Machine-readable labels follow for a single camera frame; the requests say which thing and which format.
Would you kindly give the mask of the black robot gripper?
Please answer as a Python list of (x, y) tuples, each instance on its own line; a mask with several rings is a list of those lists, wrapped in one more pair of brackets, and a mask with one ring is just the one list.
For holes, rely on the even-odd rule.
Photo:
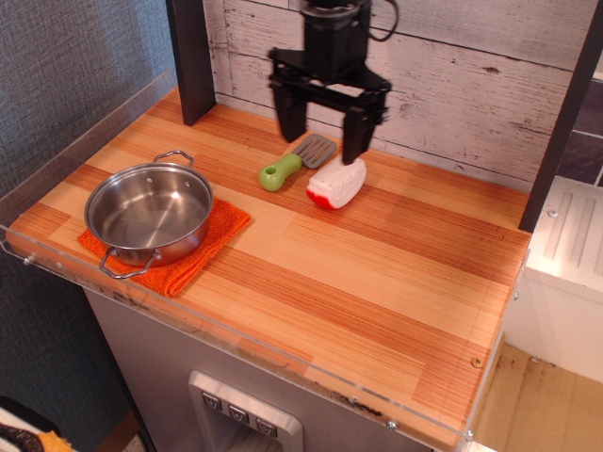
[(370, 1), (302, 1), (303, 48), (269, 51), (270, 87), (282, 135), (292, 142), (306, 132), (309, 103), (345, 112), (344, 165), (367, 151), (375, 123), (383, 122), (389, 82), (367, 68)]

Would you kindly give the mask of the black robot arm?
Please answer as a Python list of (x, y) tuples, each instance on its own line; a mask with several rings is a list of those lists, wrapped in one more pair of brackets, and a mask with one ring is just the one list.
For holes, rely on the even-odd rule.
[(306, 132), (307, 105), (322, 105), (344, 114), (345, 165), (366, 152), (387, 112), (391, 83), (367, 65), (371, 35), (370, 1), (302, 1), (303, 48), (269, 51), (269, 78), (284, 138), (292, 142)]

